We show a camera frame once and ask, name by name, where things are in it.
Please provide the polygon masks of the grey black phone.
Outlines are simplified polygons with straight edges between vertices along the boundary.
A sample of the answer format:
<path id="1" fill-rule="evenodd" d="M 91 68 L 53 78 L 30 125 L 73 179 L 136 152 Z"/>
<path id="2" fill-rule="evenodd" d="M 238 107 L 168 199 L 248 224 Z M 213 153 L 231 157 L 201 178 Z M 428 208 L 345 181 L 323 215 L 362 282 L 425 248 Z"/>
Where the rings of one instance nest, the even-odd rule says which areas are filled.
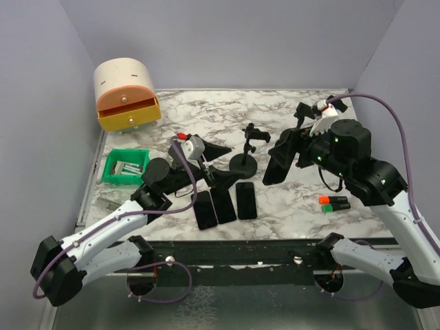
<path id="1" fill-rule="evenodd" d="M 228 190 L 211 188 L 210 195 L 219 224 L 227 224 L 237 220 L 237 215 Z"/>

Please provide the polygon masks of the black phone stand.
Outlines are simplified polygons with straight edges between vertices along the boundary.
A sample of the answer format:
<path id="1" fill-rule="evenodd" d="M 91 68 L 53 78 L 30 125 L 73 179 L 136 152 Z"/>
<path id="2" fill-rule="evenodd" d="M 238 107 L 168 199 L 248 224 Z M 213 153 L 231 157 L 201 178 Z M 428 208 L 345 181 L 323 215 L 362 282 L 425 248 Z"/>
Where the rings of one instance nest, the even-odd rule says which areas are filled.
<path id="1" fill-rule="evenodd" d="M 330 95 L 330 96 L 327 98 L 327 102 L 330 103 L 330 104 L 332 104 L 332 105 L 333 105 L 338 111 L 340 111 L 341 113 L 344 113 L 344 112 L 348 109 L 348 106 L 347 106 L 346 104 L 344 104 L 342 100 L 334 100 L 334 101 L 331 101 L 331 99 L 333 99 L 333 98 L 334 98 L 334 96 L 333 96 L 333 95 Z"/>

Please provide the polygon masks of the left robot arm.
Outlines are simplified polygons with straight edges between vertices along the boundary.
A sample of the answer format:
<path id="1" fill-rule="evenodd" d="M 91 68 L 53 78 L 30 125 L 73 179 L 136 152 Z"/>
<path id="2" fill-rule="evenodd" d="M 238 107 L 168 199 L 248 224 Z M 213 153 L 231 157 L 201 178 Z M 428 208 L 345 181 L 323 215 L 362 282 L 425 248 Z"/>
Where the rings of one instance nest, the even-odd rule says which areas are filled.
<path id="1" fill-rule="evenodd" d="M 91 281 L 123 269 L 139 272 L 155 267 L 154 252 L 140 236 L 122 243 L 124 235 L 147 226 L 163 215 L 191 209 L 201 193 L 194 189 L 190 203 L 173 209 L 168 196 L 187 186 L 196 188 L 204 180 L 222 191 L 244 178 L 242 172 L 205 166 L 204 161 L 228 154 L 229 147 L 211 144 L 198 135 L 178 133 L 170 139 L 169 155 L 176 167 L 164 158 L 148 162 L 141 185 L 104 219 L 69 236 L 47 236 L 38 245 L 30 274 L 35 280 L 34 299 L 48 299 L 54 307 L 70 301 Z"/>

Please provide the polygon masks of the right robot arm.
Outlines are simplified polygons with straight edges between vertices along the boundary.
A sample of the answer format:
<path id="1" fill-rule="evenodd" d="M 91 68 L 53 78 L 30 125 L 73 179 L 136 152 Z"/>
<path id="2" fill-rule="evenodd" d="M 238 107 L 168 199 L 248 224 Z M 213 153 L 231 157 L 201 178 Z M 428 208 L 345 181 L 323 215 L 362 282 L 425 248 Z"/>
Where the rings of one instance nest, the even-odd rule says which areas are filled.
<path id="1" fill-rule="evenodd" d="M 316 261 L 331 269 L 336 264 L 361 270 L 390 285 L 410 306 L 439 306 L 439 240 L 409 203 L 409 187 L 390 163 L 371 156 L 371 132 L 357 120 L 338 120 L 326 133 L 311 128 L 287 129 L 268 151 L 263 183 L 283 182 L 292 165 L 316 165 L 341 179 L 346 189 L 379 217 L 400 245 L 397 258 L 331 233 L 319 242 Z"/>

